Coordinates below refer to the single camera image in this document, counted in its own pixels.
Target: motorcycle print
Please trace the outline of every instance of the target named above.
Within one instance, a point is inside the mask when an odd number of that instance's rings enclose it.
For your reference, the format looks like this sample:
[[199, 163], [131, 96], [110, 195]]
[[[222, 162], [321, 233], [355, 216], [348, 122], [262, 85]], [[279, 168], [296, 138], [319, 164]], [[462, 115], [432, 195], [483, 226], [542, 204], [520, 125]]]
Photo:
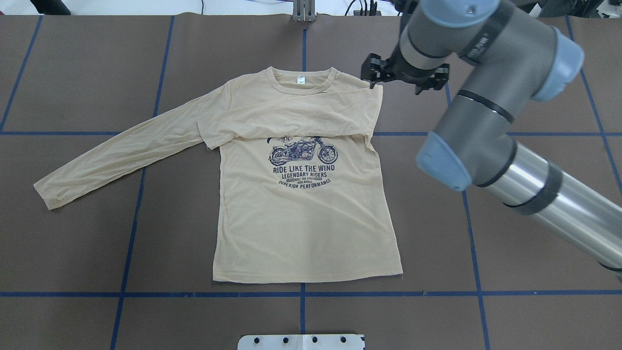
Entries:
[[318, 145], [317, 158], [324, 164], [333, 164], [337, 160], [337, 150], [332, 144], [325, 144], [319, 136], [307, 136], [284, 146], [274, 146], [268, 160], [275, 166], [289, 161], [310, 161]]

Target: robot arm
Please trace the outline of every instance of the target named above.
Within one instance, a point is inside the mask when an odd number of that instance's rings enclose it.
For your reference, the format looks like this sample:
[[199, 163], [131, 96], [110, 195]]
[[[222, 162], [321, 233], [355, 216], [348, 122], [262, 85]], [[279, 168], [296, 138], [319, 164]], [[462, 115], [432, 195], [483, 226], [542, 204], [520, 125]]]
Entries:
[[622, 209], [506, 134], [530, 99], [550, 100], [575, 78], [581, 48], [508, 0], [397, 2], [413, 12], [391, 57], [371, 54], [363, 64], [361, 78], [372, 88], [402, 80], [417, 93], [440, 90], [452, 52], [475, 66], [429, 133], [418, 166], [456, 191], [482, 187], [622, 281]]

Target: shirt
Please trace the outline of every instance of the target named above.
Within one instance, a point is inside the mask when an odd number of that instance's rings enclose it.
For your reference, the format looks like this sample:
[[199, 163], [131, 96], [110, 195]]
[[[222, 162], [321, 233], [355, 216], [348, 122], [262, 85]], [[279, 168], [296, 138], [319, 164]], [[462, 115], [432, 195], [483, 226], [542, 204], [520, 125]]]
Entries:
[[335, 68], [269, 67], [112, 137], [34, 187], [51, 210], [204, 142], [221, 156], [214, 280], [400, 274], [371, 145], [382, 92]]

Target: white bracket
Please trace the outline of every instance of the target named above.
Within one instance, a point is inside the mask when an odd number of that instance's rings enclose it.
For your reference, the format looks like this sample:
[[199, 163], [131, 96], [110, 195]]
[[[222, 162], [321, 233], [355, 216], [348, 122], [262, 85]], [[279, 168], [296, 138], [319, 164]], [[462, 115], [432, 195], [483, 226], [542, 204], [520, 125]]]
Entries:
[[315, 0], [294, 0], [294, 22], [315, 22]]
[[243, 336], [238, 350], [365, 350], [362, 334]]

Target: extended sleeve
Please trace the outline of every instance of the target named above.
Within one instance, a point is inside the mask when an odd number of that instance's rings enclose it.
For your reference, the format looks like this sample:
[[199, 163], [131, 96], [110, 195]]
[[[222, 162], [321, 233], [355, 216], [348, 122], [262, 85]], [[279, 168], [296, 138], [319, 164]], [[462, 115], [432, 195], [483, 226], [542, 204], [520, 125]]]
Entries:
[[197, 122], [205, 144], [214, 149], [234, 138], [283, 135], [344, 136], [373, 134], [382, 86], [306, 95], [235, 108]]
[[197, 120], [229, 107], [227, 84], [130, 128], [34, 184], [48, 209], [202, 142]]

